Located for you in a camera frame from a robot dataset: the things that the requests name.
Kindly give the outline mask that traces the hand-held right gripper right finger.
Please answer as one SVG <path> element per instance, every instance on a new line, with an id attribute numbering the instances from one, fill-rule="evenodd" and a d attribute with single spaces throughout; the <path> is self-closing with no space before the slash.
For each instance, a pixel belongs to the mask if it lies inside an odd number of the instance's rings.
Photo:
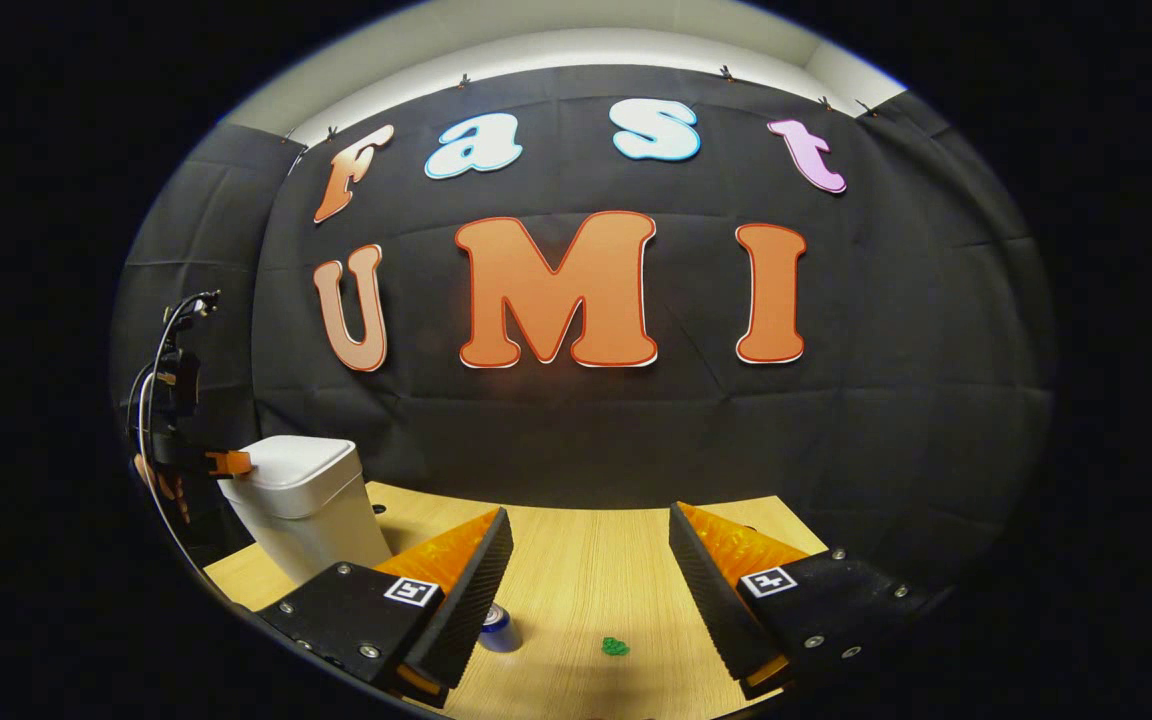
<path id="1" fill-rule="evenodd" d="M 809 553 L 689 503 L 669 507 L 669 547 L 746 700 L 872 669 L 927 615 L 925 589 L 846 550 Z"/>

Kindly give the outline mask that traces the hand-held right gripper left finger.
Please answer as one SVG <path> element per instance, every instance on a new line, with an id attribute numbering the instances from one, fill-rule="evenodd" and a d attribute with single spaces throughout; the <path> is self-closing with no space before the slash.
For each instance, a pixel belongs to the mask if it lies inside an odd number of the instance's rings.
<path id="1" fill-rule="evenodd" d="M 495 507 L 376 568 L 335 562 L 256 615 L 376 691 L 444 708 L 511 550 L 508 511 Z"/>

